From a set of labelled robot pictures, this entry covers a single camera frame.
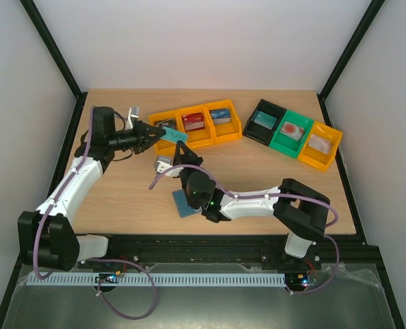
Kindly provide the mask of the black plastic bin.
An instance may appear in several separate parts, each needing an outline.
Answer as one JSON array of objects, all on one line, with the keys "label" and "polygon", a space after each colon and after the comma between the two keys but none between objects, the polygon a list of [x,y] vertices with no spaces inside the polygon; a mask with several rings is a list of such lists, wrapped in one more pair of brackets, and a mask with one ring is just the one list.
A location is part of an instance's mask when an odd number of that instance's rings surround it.
[{"label": "black plastic bin", "polygon": [[269,146],[287,109],[261,99],[246,121],[242,135]]}]

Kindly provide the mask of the yellow bin left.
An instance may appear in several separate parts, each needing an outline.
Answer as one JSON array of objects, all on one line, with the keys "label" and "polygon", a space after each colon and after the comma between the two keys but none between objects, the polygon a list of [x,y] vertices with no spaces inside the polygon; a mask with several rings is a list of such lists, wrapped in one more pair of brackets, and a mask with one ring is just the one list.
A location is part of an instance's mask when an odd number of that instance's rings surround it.
[{"label": "yellow bin left", "polygon": [[[178,132],[181,132],[181,134],[185,134],[181,117],[176,110],[168,110],[151,114],[149,116],[149,123],[151,125],[155,125],[157,121],[165,121],[167,119],[173,119],[175,121],[175,129]],[[154,145],[154,149],[157,155],[172,156],[175,150],[175,143],[161,139]]]}]

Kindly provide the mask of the teal VIP credit card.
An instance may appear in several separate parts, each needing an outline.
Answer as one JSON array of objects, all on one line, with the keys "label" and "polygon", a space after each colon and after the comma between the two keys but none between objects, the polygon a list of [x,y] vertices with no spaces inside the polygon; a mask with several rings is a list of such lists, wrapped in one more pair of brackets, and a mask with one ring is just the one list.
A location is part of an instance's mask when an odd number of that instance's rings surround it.
[{"label": "teal VIP credit card", "polygon": [[165,131],[165,134],[161,137],[162,140],[168,141],[171,143],[177,143],[179,141],[186,143],[188,140],[188,135],[179,130],[175,130],[169,127],[162,128]]}]

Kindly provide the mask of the black left frame post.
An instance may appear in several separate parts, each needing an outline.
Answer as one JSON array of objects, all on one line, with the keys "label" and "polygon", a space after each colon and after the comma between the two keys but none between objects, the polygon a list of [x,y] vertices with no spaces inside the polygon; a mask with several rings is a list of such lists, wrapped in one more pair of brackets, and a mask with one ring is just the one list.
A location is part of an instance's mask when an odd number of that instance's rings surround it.
[{"label": "black left frame post", "polygon": [[76,99],[83,97],[84,93],[81,91],[76,79],[70,70],[58,44],[56,43],[50,29],[48,28],[44,18],[42,17],[40,10],[38,9],[35,1],[33,0],[20,0],[20,3],[28,15],[31,23],[37,31],[41,41],[46,47],[53,62],[61,73],[64,81],[69,87],[71,93]]}]

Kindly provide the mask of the black corner frame post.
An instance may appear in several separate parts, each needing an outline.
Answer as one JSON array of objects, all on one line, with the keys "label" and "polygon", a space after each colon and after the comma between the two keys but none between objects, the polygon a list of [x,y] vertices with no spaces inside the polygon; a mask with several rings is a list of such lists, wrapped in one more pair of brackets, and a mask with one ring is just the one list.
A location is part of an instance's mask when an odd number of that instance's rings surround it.
[{"label": "black corner frame post", "polygon": [[357,50],[359,44],[363,40],[373,21],[377,17],[379,11],[381,10],[385,0],[372,0],[366,11],[364,12],[362,18],[358,22],[354,32],[352,33],[349,41],[347,42],[343,52],[341,53],[338,61],[336,62],[331,74],[329,75],[325,85],[318,94],[319,102],[325,102],[328,96],[331,94],[334,86],[339,80],[341,74],[344,72],[347,64],[350,62],[353,54]]}]

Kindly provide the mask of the teal card stack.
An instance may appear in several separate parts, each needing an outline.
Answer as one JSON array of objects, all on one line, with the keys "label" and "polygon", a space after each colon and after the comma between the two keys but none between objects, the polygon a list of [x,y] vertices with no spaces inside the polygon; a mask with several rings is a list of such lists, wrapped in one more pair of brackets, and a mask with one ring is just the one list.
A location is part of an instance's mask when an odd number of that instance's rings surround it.
[{"label": "teal card stack", "polygon": [[253,122],[268,130],[271,130],[274,128],[277,122],[277,117],[274,117],[262,111],[258,111],[253,119]]}]

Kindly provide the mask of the black card stack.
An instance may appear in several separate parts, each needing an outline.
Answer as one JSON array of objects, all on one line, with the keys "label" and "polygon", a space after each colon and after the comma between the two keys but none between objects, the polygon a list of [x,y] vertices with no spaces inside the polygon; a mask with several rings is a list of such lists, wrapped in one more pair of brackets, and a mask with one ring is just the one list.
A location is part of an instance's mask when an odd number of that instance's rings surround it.
[{"label": "black card stack", "polygon": [[162,120],[155,121],[154,126],[155,127],[162,127],[162,128],[167,127],[169,129],[173,129],[173,130],[177,129],[176,120],[173,119],[173,118],[162,119]]}]

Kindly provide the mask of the green plastic bin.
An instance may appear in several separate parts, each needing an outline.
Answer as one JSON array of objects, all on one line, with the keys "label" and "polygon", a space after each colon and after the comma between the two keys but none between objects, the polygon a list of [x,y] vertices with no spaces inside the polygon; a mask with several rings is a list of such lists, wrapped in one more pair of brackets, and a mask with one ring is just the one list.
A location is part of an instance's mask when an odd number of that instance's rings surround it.
[{"label": "green plastic bin", "polygon": [[269,147],[291,158],[297,158],[313,123],[313,119],[288,110],[276,129]]}]

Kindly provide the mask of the blue card holder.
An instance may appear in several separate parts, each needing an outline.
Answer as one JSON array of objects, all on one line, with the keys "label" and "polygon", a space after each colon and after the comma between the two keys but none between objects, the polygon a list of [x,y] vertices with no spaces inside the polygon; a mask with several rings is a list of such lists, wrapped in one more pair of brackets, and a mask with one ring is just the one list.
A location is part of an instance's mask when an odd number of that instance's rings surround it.
[{"label": "blue card holder", "polygon": [[172,196],[177,208],[177,211],[179,213],[179,216],[181,218],[186,218],[191,215],[196,215],[196,214],[201,214],[201,209],[193,209],[188,205],[188,202],[186,200],[186,196],[183,190],[178,190],[172,192]]}]

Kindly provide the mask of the yellow bin right group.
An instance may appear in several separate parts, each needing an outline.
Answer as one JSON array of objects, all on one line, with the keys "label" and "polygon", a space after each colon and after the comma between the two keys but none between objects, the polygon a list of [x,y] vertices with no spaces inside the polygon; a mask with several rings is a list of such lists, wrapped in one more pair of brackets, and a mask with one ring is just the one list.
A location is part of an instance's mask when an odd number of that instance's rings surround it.
[{"label": "yellow bin right group", "polygon": [[327,171],[335,158],[343,132],[315,121],[297,159],[320,171]]}]

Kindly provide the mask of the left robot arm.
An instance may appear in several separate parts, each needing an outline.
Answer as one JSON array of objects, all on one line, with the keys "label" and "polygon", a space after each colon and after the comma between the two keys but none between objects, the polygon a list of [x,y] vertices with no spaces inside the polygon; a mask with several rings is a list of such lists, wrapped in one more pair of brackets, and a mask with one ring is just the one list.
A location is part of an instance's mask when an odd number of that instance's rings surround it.
[{"label": "left robot arm", "polygon": [[104,256],[108,239],[97,234],[77,235],[72,223],[81,203],[105,173],[118,151],[140,154],[166,131],[129,116],[117,130],[111,107],[92,107],[85,139],[75,151],[70,169],[48,198],[33,212],[18,218],[20,258],[40,280],[53,271],[69,271],[76,263]]}]

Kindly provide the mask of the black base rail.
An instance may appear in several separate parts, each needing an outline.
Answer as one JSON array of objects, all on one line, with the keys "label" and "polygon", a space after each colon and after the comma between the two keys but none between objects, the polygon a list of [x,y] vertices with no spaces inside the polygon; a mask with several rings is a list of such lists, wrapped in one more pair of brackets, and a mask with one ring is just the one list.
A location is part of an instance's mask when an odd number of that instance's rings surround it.
[{"label": "black base rail", "polygon": [[143,265],[157,263],[260,264],[263,270],[282,273],[320,269],[324,263],[374,264],[384,266],[377,246],[358,236],[337,235],[312,245],[304,258],[284,252],[286,238],[277,236],[145,236],[111,235],[103,259],[112,268],[114,259]]}]

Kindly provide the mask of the blue card stack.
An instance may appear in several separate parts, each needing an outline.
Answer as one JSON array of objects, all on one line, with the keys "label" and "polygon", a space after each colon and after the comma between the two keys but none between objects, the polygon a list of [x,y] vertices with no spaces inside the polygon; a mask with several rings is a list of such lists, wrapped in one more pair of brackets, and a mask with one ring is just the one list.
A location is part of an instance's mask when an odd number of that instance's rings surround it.
[{"label": "blue card stack", "polygon": [[228,108],[219,108],[209,111],[214,125],[221,125],[231,122],[231,113]]}]

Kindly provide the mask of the red circle card stack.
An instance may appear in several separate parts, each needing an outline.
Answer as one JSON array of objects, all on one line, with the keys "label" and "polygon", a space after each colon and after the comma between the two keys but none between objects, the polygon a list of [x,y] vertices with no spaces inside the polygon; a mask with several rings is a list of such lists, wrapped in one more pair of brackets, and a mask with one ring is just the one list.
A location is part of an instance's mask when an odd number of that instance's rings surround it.
[{"label": "red circle card stack", "polygon": [[299,141],[304,135],[304,129],[289,121],[285,121],[282,125],[281,133],[295,141]]}]

